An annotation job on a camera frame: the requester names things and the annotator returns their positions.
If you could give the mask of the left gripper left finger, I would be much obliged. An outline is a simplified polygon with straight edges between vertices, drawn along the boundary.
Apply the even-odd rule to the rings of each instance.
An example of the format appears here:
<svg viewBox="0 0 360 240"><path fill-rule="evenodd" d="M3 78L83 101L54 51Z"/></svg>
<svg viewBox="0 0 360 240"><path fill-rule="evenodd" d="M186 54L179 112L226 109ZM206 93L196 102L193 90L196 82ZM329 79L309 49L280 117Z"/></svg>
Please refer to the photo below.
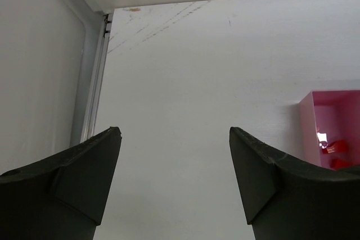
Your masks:
<svg viewBox="0 0 360 240"><path fill-rule="evenodd" d="M1 239L93 239L104 216L118 127L1 175Z"/></svg>

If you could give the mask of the red lego brick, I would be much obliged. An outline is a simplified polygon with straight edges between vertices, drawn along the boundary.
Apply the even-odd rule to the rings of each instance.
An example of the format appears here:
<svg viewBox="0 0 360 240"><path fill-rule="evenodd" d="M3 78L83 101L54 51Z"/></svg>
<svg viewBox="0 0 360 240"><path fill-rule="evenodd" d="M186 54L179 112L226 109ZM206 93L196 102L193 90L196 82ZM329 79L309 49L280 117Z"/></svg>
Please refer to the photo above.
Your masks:
<svg viewBox="0 0 360 240"><path fill-rule="evenodd" d="M330 162L330 168L334 170L346 169L353 166L354 165L351 162L342 159L333 159Z"/></svg>

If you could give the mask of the red lego with orange top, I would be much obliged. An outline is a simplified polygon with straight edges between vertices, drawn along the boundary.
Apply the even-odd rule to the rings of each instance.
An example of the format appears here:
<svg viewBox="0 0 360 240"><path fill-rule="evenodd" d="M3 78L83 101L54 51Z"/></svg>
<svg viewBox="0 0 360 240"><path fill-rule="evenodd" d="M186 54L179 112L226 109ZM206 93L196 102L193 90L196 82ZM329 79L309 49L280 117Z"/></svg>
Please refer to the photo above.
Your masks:
<svg viewBox="0 0 360 240"><path fill-rule="evenodd" d="M322 149L324 154L348 152L348 145L345 140L338 140L328 144Z"/></svg>

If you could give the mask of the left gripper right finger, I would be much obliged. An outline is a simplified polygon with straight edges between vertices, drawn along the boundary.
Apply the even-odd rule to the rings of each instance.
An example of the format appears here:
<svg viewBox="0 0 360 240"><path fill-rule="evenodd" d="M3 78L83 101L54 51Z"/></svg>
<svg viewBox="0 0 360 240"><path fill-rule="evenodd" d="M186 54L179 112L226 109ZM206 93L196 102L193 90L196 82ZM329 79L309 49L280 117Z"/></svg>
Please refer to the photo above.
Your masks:
<svg viewBox="0 0 360 240"><path fill-rule="evenodd" d="M256 239L358 239L359 167L330 170L238 127L229 146L246 221Z"/></svg>

